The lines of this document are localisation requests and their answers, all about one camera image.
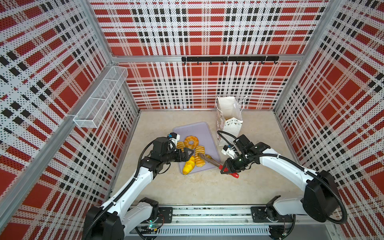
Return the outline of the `metal tongs red handle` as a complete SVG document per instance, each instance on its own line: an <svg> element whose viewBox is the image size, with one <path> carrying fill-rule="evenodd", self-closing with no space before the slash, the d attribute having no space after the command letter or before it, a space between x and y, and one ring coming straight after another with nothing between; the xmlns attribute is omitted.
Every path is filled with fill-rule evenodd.
<svg viewBox="0 0 384 240"><path fill-rule="evenodd" d="M203 159L204 159L206 162L209 162L211 165L214 165L215 167L217 167L217 168L220 170L222 164L220 164L220 163L217 162L216 160L214 160L214 159L212 159L212 158L208 158L207 155L205 155L205 156L203 157ZM234 178L236 178L236 179L239 178L239 174L237 174L237 173L232 173L231 176L234 177Z"/></svg>

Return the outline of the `lavender plastic tray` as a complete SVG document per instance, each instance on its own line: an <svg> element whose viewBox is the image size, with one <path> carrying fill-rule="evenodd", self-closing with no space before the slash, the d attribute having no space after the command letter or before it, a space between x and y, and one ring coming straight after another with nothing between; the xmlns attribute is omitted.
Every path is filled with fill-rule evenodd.
<svg viewBox="0 0 384 240"><path fill-rule="evenodd" d="M197 137L199 145L205 147L206 155L210 155L218 163L221 162L215 139L213 138L209 125L206 122L175 127L173 128L173 132L180 135L180 141L184 141L188 136Z"/></svg>

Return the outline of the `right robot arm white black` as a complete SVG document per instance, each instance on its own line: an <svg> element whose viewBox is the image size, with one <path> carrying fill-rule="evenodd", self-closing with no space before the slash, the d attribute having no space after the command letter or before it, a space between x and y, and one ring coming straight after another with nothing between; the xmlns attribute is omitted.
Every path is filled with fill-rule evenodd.
<svg viewBox="0 0 384 240"><path fill-rule="evenodd" d="M245 135L235 137L221 130L217 134L222 139L226 136L234 139L232 143L225 140L223 154L228 158L221 168L221 174L237 176L249 170L253 164L262 165L280 174L303 192L297 197L275 196L266 204L265 219L277 222L286 215L307 215L320 223L329 221L342 225L347 222L347 209L329 172L305 168L263 142L252 143Z"/></svg>

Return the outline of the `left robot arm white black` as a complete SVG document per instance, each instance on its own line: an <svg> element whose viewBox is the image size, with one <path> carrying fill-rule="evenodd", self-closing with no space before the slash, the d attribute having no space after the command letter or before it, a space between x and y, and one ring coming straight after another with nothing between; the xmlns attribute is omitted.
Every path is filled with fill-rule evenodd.
<svg viewBox="0 0 384 240"><path fill-rule="evenodd" d="M156 138L143 149L135 173L124 186L104 204L88 210L84 240L123 240L142 222L158 218L157 201L144 198L136 206L132 204L157 175L165 173L165 165L187 162L194 155L192 149L177 148L179 138L176 133L170 133Z"/></svg>

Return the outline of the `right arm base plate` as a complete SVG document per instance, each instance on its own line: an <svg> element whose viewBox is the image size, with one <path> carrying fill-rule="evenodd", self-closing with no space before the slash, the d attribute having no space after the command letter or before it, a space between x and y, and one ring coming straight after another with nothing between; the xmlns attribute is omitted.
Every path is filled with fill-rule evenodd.
<svg viewBox="0 0 384 240"><path fill-rule="evenodd" d="M291 215L280 215L273 207L251 207L251 215L254 223L292 223Z"/></svg>

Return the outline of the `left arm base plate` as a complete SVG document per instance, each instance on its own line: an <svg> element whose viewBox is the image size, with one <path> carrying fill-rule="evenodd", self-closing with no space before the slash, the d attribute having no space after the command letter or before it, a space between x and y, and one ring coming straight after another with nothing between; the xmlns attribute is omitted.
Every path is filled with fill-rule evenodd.
<svg viewBox="0 0 384 240"><path fill-rule="evenodd" d="M159 207L158 214L154 220L148 221L149 223L153 224L170 224L173 219L173 208L172 207Z"/></svg>

